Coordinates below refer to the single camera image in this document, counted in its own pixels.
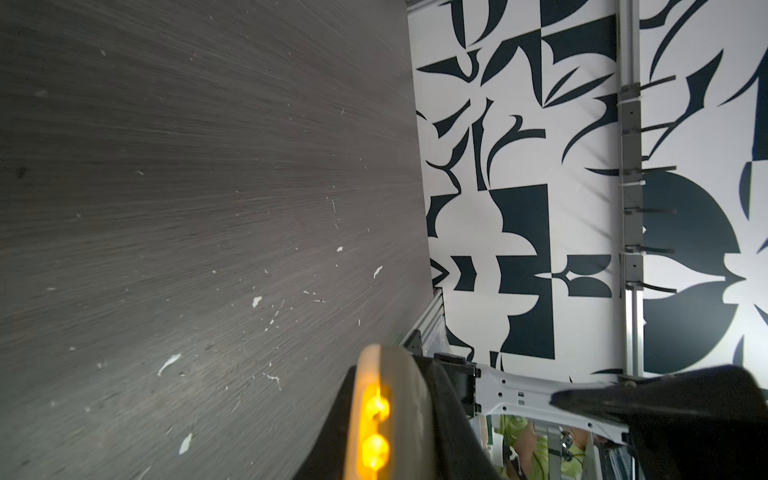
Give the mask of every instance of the black and white patterned backdrop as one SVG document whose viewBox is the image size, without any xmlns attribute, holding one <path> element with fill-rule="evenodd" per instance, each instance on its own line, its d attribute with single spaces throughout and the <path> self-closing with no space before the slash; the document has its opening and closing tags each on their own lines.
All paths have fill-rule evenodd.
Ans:
<svg viewBox="0 0 768 480">
<path fill-rule="evenodd" d="M 644 126 L 668 125 L 644 134 L 646 164 L 678 166 L 647 178 L 647 205 L 678 213 L 647 217 L 645 243 L 677 253 L 646 257 L 646 281 L 680 290 L 646 292 L 646 366 L 738 362 L 766 385 L 768 2 L 736 3 L 641 2 L 643 83 L 666 79 L 644 90 Z M 615 22 L 613 0 L 455 0 L 409 18 L 457 353 L 560 380 L 621 366 Z"/>
<path fill-rule="evenodd" d="M 768 2 L 641 2 L 645 367 L 669 373 L 721 363 L 768 388 Z M 674 76 L 674 80 L 663 81 Z"/>
</svg>

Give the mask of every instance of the metal bracket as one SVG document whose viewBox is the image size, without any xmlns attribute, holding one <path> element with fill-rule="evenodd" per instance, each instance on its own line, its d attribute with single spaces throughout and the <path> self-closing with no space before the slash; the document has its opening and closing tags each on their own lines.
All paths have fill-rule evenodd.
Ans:
<svg viewBox="0 0 768 480">
<path fill-rule="evenodd" d="M 613 442 L 626 443 L 621 434 L 626 425 L 593 420 L 560 410 L 549 404 L 552 394 L 572 389 L 602 389 L 607 383 L 569 383 L 514 375 L 478 364 L 481 375 L 475 379 L 475 403 L 482 415 L 518 415 L 558 425 L 568 425 L 602 435 Z"/>
</svg>

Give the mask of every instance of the orange led light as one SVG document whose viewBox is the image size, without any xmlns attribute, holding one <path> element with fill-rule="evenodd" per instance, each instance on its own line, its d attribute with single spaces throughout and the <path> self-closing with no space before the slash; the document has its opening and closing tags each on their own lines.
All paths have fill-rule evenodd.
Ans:
<svg viewBox="0 0 768 480">
<path fill-rule="evenodd" d="M 378 433 L 368 437 L 361 445 L 362 463 L 377 472 L 389 460 L 389 443 Z"/>
<path fill-rule="evenodd" d="M 389 402 L 387 402 L 387 399 L 377 394 L 366 403 L 366 415 L 370 419 L 383 422 L 389 417 Z"/>
</svg>

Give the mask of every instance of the gray wooden surface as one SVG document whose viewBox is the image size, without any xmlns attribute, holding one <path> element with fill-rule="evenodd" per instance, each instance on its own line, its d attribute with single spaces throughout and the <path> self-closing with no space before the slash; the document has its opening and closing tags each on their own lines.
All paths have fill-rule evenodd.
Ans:
<svg viewBox="0 0 768 480">
<path fill-rule="evenodd" d="M 0 19 L 0 478 L 291 476 L 431 297 L 404 3 Z"/>
</svg>

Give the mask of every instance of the person in green shirt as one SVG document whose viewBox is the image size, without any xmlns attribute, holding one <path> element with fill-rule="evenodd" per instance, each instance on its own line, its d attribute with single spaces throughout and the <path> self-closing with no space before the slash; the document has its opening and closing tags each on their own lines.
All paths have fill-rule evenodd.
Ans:
<svg viewBox="0 0 768 480">
<path fill-rule="evenodd" d="M 528 480 L 548 480 L 549 478 L 549 452 L 547 439 L 534 432 L 533 420 L 513 415 L 502 415 L 497 433 L 504 436 L 507 445 L 510 445 L 518 454 L 522 471 Z M 584 450 L 589 440 L 588 432 L 581 429 L 568 429 L 567 432 L 573 439 L 573 445 L 569 448 L 573 454 L 573 460 L 561 463 L 563 476 L 576 478 L 581 476 L 584 461 Z M 508 463 L 500 472 L 502 478 L 519 480 L 517 472 Z"/>
</svg>

